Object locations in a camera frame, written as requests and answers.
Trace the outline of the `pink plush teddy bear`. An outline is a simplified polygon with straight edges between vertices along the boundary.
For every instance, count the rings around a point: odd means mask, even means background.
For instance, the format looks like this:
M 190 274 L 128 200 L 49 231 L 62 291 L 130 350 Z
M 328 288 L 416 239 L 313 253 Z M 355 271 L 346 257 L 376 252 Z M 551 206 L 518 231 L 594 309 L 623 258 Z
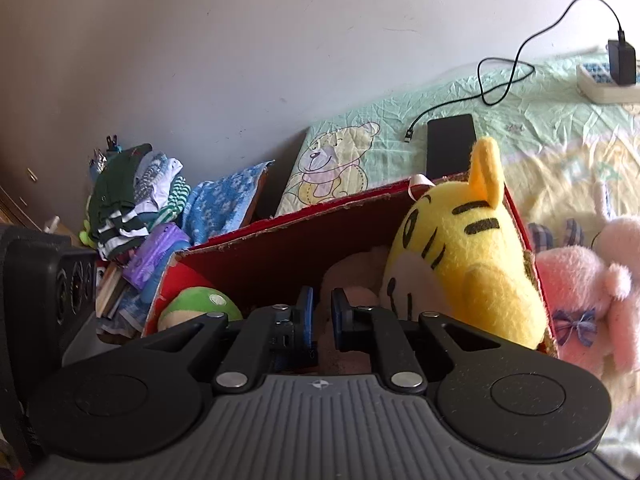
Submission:
M 324 274 L 320 300 L 314 314 L 314 332 L 319 352 L 321 375 L 369 374 L 370 358 L 359 351 L 341 352 L 335 349 L 331 318 L 331 292 L 334 288 L 344 290 L 352 306 L 376 307 L 380 291 L 388 248 L 373 247 L 368 252 L 357 252 L 334 263 Z

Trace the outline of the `green avocado plush toy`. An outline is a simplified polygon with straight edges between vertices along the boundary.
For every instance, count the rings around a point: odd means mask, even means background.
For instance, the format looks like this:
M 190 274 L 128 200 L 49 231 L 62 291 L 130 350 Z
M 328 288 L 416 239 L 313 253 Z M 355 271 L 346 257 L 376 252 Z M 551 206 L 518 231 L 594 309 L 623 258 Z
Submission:
M 157 320 L 157 330 L 162 332 L 212 312 L 227 315 L 231 322 L 243 319 L 240 309 L 223 292 L 210 287 L 196 286 L 183 289 L 168 304 Z

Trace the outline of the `yellow tiger plush toy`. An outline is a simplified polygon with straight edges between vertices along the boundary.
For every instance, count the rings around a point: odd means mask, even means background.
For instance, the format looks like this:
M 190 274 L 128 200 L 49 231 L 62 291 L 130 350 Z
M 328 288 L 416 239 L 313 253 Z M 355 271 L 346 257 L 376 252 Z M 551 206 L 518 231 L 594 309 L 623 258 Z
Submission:
M 473 145 L 465 179 L 412 177 L 413 204 L 388 253 L 381 306 L 406 321 L 440 311 L 538 348 L 547 309 L 504 192 L 500 150 L 490 136 Z

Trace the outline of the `white plush rabbit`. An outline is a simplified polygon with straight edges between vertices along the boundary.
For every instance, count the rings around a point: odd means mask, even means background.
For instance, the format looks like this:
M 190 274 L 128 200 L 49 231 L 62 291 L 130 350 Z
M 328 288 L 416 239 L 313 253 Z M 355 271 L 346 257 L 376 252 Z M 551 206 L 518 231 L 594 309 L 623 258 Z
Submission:
M 608 220 L 592 249 L 608 267 L 606 287 L 612 296 L 606 320 L 619 372 L 639 369 L 639 218 Z
M 528 226 L 536 267 L 546 294 L 559 357 L 602 377 L 613 345 L 606 315 L 612 304 L 605 279 L 608 267 L 584 243 L 580 224 L 566 222 L 565 242 L 557 245 L 542 224 Z

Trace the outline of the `red cardboard box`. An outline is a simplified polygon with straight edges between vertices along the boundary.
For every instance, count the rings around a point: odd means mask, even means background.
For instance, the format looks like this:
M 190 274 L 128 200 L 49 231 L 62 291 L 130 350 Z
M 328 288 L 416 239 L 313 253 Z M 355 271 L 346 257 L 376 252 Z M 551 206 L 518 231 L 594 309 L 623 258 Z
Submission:
M 245 319 L 258 308 L 290 304 L 306 285 L 317 284 L 326 270 L 356 252 L 381 245 L 392 247 L 395 235 L 413 201 L 410 181 L 399 182 L 337 200 L 311 206 L 295 214 L 262 221 L 238 232 L 174 255 L 160 281 L 145 333 L 157 332 L 163 310 L 183 289 L 210 286 L 228 294 L 239 305 Z M 504 203 L 520 231 L 525 255 L 526 237 L 509 193 Z M 524 347 L 480 330 L 440 311 L 426 311 L 415 321 L 398 318 L 416 358 L 433 341 L 443 340 L 455 352 L 510 350 Z M 548 317 L 544 341 L 536 349 L 551 352 L 553 338 Z

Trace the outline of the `purple tissue pack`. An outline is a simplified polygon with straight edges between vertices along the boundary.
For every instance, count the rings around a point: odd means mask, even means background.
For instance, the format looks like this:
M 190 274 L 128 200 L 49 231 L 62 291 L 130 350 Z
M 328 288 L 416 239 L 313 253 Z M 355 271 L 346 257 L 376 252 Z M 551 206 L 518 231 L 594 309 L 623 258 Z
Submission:
M 186 243 L 190 238 L 174 222 L 162 223 L 136 249 L 122 271 L 122 277 L 135 289 L 141 290 L 149 281 L 160 259 L 175 243 Z

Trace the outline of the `pile of folded clothes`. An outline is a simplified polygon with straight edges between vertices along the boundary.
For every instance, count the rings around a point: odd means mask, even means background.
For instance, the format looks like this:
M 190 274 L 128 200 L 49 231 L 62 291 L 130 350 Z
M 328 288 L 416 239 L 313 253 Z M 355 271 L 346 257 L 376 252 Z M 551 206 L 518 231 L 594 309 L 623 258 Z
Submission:
M 116 136 L 90 160 L 93 189 L 88 198 L 82 244 L 106 261 L 128 261 L 161 224 L 181 216 L 191 187 L 183 163 L 149 143 L 122 148 Z

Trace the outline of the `blue patterned towel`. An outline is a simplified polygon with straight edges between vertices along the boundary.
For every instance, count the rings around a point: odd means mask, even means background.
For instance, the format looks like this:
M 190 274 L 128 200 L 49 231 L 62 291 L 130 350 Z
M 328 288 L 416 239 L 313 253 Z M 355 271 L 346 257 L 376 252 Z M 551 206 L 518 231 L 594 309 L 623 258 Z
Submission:
M 242 226 L 258 196 L 260 181 L 272 164 L 272 160 L 266 160 L 192 188 L 183 208 L 181 229 L 193 245 L 204 244 Z

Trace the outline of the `black smartphone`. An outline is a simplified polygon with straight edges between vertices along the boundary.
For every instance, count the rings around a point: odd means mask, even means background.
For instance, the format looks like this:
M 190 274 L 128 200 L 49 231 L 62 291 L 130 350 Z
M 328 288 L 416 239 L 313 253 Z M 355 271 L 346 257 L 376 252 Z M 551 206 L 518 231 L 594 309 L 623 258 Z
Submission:
M 426 176 L 435 181 L 468 170 L 475 141 L 471 114 L 430 120 L 427 123 Z

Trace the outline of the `white power strip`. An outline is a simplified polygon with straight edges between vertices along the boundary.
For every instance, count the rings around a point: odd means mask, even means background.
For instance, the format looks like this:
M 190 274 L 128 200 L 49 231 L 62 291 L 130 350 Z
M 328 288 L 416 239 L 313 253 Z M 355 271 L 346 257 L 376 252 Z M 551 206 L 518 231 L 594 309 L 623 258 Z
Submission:
M 589 62 L 576 67 L 578 89 L 597 104 L 638 104 L 639 83 L 620 86 L 612 78 L 605 62 Z

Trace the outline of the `black charger adapter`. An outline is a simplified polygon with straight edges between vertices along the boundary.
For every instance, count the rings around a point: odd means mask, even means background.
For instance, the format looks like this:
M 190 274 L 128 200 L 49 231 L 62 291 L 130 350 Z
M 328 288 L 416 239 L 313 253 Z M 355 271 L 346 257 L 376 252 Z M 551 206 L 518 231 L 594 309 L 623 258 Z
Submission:
M 623 29 L 615 40 L 608 40 L 608 64 L 612 79 L 619 86 L 633 86 L 637 80 L 636 50 L 626 40 Z

